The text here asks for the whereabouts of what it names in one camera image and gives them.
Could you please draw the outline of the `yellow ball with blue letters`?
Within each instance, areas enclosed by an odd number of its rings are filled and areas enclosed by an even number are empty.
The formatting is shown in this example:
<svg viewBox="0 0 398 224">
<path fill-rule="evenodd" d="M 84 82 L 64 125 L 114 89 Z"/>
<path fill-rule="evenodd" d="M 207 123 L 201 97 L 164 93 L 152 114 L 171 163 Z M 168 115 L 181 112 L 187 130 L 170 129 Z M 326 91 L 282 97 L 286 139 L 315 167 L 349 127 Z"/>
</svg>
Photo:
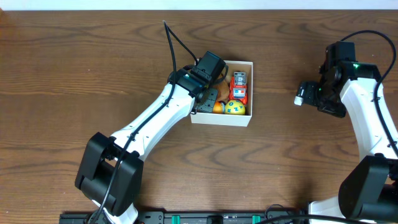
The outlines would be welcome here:
<svg viewBox="0 0 398 224">
<path fill-rule="evenodd" d="M 225 114 L 232 114 L 232 115 L 245 115 L 246 114 L 246 107 L 245 105 L 239 100 L 230 100 L 227 102 L 225 106 Z"/>
</svg>

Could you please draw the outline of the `red toy fire truck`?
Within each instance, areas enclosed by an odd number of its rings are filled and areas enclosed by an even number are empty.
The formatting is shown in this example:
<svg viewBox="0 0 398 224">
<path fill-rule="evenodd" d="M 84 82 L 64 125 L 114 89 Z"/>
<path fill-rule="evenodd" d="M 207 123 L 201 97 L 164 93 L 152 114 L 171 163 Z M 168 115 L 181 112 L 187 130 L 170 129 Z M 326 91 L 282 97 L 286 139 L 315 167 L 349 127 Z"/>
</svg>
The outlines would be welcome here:
<svg viewBox="0 0 398 224">
<path fill-rule="evenodd" d="M 248 103 L 247 74 L 234 72 L 229 84 L 229 100 L 239 100 L 243 105 Z"/>
</svg>

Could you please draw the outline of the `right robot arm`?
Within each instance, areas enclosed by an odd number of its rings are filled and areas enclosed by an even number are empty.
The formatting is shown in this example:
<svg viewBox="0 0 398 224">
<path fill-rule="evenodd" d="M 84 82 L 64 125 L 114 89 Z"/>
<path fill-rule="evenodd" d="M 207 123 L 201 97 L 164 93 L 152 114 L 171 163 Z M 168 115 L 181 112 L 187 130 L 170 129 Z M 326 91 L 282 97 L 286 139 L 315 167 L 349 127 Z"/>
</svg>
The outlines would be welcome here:
<svg viewBox="0 0 398 224">
<path fill-rule="evenodd" d="M 338 195 L 308 206 L 308 214 L 397 222 L 397 130 L 377 83 L 376 65 L 356 60 L 354 43 L 338 41 L 326 48 L 319 82 L 302 82 L 295 105 L 351 119 L 359 164 L 340 185 Z"/>
</svg>

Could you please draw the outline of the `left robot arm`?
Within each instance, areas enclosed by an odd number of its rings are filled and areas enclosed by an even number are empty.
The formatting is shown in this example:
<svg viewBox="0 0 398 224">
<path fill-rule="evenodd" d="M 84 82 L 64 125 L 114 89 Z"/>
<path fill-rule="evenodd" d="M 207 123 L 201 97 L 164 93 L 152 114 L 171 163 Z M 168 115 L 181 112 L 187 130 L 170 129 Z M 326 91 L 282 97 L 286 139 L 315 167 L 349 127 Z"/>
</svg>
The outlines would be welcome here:
<svg viewBox="0 0 398 224">
<path fill-rule="evenodd" d="M 144 161 L 173 125 L 224 78 L 228 65 L 206 54 L 193 65 L 173 71 L 158 98 L 134 121 L 110 136 L 94 134 L 81 160 L 75 187 L 99 206 L 88 223 L 134 223 Z"/>
</svg>

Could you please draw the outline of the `brown plush toy with orange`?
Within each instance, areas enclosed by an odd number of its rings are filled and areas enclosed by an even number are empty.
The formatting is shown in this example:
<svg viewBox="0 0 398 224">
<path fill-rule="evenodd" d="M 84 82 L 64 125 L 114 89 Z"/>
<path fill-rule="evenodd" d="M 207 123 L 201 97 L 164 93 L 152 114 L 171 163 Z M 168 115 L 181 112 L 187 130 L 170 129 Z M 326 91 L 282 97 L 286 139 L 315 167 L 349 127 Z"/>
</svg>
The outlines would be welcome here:
<svg viewBox="0 0 398 224">
<path fill-rule="evenodd" d="M 230 79 L 231 78 L 229 76 L 226 76 L 226 78 L 221 83 L 214 86 L 214 89 L 218 91 L 216 101 L 222 101 L 224 103 L 228 102 Z"/>
</svg>

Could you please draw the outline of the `orange and blue toy fish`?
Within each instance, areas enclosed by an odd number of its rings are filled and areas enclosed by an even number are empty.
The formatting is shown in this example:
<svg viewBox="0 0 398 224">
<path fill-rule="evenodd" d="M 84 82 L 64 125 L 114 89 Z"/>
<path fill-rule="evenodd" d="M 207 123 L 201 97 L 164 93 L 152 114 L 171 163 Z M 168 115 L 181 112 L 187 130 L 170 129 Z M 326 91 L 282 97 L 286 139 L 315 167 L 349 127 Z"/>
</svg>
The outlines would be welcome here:
<svg viewBox="0 0 398 224">
<path fill-rule="evenodd" d="M 214 114 L 224 114 L 225 112 L 225 103 L 222 101 L 218 101 L 214 104 L 212 113 Z"/>
</svg>

